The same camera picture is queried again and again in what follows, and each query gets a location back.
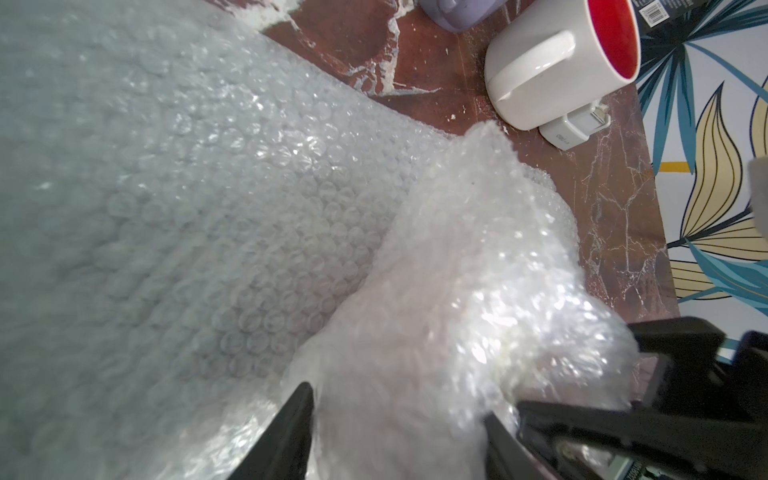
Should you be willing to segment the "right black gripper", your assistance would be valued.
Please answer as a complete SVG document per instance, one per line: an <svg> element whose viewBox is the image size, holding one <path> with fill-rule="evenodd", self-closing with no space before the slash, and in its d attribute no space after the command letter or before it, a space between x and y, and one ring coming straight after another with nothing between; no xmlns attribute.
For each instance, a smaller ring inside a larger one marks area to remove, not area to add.
<svg viewBox="0 0 768 480"><path fill-rule="evenodd" d="M563 479L592 476L564 455L566 443L684 479L766 478L766 334L746 332L725 364L716 358L725 334L704 319L634 323L630 330L641 352L659 357L649 405L611 411L522 402L519 441Z"/></svg>

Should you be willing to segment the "small green white box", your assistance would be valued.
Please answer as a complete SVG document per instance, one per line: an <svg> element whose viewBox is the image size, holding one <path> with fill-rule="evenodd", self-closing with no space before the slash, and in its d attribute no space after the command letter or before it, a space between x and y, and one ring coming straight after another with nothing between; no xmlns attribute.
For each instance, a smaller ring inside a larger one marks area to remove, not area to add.
<svg viewBox="0 0 768 480"><path fill-rule="evenodd" d="M567 151L586 143L591 135L608 128L611 122L608 105L594 101L541 125L538 130L548 143Z"/></svg>

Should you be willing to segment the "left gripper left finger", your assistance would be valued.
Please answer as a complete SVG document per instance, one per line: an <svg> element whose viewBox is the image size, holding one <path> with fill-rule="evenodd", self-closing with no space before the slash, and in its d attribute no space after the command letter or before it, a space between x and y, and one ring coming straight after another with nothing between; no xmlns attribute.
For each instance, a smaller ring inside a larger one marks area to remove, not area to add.
<svg viewBox="0 0 768 480"><path fill-rule="evenodd" d="M229 480L306 478L313 436L314 392L300 383Z"/></svg>

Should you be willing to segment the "white mug red inside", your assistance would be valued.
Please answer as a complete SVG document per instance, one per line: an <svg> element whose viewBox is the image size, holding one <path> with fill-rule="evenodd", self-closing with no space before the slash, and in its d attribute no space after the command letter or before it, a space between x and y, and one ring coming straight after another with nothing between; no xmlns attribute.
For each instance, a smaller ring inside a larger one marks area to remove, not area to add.
<svg viewBox="0 0 768 480"><path fill-rule="evenodd" d="M628 0L538 0L489 44L484 79L498 116L520 131L633 83L639 30Z"/></svg>

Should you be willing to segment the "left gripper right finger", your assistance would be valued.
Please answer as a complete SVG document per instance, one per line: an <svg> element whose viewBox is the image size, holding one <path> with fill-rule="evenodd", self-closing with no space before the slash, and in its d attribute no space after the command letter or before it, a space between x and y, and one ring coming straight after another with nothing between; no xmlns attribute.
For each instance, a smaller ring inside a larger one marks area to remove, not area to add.
<svg viewBox="0 0 768 480"><path fill-rule="evenodd" d="M484 419L487 431L485 460L488 480L536 480L541 478L538 467L525 449L512 437L502 422L489 414Z"/></svg>

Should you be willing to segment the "lavender mug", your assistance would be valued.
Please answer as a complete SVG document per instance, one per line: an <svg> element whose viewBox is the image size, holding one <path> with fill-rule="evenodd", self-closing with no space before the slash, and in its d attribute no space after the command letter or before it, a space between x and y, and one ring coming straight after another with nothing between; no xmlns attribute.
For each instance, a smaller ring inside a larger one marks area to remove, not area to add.
<svg viewBox="0 0 768 480"><path fill-rule="evenodd" d="M419 0L418 6L444 30L460 33L485 20L505 0Z"/></svg>

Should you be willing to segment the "clear bubble wrap sheet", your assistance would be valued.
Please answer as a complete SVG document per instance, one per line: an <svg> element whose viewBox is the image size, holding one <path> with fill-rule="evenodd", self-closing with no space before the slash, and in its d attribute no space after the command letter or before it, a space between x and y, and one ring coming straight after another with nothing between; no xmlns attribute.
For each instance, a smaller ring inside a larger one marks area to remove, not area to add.
<svg viewBox="0 0 768 480"><path fill-rule="evenodd" d="M1 5L1 475L224 479L292 389L310 474L473 479L483 417L625 410L574 218L202 1Z"/></svg>

